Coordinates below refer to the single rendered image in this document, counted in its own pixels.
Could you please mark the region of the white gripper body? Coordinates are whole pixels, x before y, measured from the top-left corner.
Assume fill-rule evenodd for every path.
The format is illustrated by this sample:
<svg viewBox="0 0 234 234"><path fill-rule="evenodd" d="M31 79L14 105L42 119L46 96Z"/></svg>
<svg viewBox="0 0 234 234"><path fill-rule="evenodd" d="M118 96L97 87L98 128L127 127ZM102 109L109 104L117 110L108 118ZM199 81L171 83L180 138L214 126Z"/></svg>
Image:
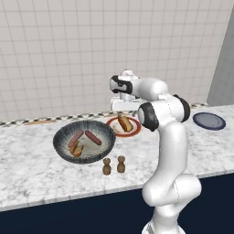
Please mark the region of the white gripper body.
<svg viewBox="0 0 234 234"><path fill-rule="evenodd" d="M111 99L111 111L112 112L129 112L137 111L144 101L142 99L134 99L131 101L121 100L119 97L113 97Z"/></svg>

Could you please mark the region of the brown hot dog bun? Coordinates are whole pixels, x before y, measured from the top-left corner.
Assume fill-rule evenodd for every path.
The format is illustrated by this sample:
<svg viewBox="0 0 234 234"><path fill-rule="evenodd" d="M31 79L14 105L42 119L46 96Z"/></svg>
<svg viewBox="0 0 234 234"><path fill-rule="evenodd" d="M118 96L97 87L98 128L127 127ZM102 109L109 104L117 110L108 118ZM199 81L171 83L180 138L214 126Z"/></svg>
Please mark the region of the brown hot dog bun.
<svg viewBox="0 0 234 234"><path fill-rule="evenodd" d="M79 142L76 141L70 148L69 148L69 152L75 156L75 157L80 157L82 150L83 150L84 146L83 145L79 145Z"/></svg>
<svg viewBox="0 0 234 234"><path fill-rule="evenodd" d="M118 114L118 122L121 125L122 129L127 133L133 129L133 125L128 120L128 118L120 113Z"/></svg>

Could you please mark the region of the red rimmed white plate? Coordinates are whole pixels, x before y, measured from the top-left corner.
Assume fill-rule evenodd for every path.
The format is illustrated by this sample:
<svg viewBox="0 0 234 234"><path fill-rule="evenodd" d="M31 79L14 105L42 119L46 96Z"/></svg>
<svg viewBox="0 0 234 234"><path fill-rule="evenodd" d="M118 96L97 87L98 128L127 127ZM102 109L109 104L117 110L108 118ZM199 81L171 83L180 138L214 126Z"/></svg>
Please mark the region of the red rimmed white plate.
<svg viewBox="0 0 234 234"><path fill-rule="evenodd" d="M109 124L112 127L117 137L132 137L141 131L141 124L131 117L129 117L128 120L133 126L133 129L128 133L125 132L119 124L118 117L111 118L109 121L107 121L107 124Z"/></svg>

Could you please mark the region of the reddish brown sausage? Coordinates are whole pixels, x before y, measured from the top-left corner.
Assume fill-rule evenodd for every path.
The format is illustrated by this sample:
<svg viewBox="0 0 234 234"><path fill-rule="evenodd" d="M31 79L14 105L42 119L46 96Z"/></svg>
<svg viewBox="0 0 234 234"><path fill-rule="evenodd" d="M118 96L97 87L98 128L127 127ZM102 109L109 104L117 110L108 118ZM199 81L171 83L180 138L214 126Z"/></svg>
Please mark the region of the reddish brown sausage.
<svg viewBox="0 0 234 234"><path fill-rule="evenodd" d="M73 136L72 138L69 140L68 146L71 147L76 141L78 141L80 139L80 137L83 135L83 131L82 130L78 130Z"/></svg>
<svg viewBox="0 0 234 234"><path fill-rule="evenodd" d="M90 131L85 131L86 136L91 139L94 143L96 143L97 145L101 145L101 140L96 137L92 132Z"/></svg>

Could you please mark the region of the dark patterned bowl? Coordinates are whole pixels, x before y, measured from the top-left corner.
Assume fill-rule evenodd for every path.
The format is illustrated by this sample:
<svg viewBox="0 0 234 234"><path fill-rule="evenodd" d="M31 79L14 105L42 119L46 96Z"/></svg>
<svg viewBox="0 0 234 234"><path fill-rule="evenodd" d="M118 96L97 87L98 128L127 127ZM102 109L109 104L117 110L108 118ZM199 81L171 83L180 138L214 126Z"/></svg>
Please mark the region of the dark patterned bowl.
<svg viewBox="0 0 234 234"><path fill-rule="evenodd" d="M79 139L79 145L83 145L84 148L81 155L75 157L69 152L69 141L78 130L92 132L101 141L101 145L94 143L84 133ZM59 129L54 135L53 146L59 156L68 162L73 164L91 164L100 161L112 150L115 139L115 132L108 124L85 120L69 123Z"/></svg>

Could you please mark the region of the dark blue plate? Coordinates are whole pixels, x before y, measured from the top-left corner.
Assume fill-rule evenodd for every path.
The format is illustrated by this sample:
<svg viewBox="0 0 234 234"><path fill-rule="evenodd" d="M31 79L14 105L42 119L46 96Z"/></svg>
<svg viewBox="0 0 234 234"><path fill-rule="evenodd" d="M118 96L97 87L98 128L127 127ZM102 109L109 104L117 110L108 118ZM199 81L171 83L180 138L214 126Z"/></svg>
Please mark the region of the dark blue plate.
<svg viewBox="0 0 234 234"><path fill-rule="evenodd" d="M198 112L193 116L193 121L201 128L220 131L226 127L226 122L220 116L210 112Z"/></svg>

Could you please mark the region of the brown wooden shaker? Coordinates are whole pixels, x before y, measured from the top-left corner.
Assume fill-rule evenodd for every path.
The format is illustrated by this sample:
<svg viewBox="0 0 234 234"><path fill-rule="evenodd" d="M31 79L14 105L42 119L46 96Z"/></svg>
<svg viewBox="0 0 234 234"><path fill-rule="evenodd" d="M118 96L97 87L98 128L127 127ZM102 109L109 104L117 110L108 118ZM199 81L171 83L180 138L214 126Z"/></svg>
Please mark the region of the brown wooden shaker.
<svg viewBox="0 0 234 234"><path fill-rule="evenodd" d="M110 158L105 158L103 160L103 163L104 163L104 167L102 168L102 172L108 176L110 173L111 173L111 166L110 166L110 163L111 163L111 159Z"/></svg>
<svg viewBox="0 0 234 234"><path fill-rule="evenodd" d="M125 171L125 164L124 164L124 161L125 161L125 157L120 155L118 157L118 165L117 165L117 171L119 173L123 173Z"/></svg>

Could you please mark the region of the navy cupboard front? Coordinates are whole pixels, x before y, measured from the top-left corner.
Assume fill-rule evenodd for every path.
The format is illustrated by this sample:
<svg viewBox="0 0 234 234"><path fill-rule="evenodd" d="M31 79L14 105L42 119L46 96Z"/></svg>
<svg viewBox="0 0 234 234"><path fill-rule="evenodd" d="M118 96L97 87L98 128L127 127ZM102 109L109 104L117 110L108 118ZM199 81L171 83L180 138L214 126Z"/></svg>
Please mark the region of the navy cupboard front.
<svg viewBox="0 0 234 234"><path fill-rule="evenodd" d="M234 174L201 180L180 213L186 234L234 234ZM141 234L154 210L139 189L0 213L0 234Z"/></svg>

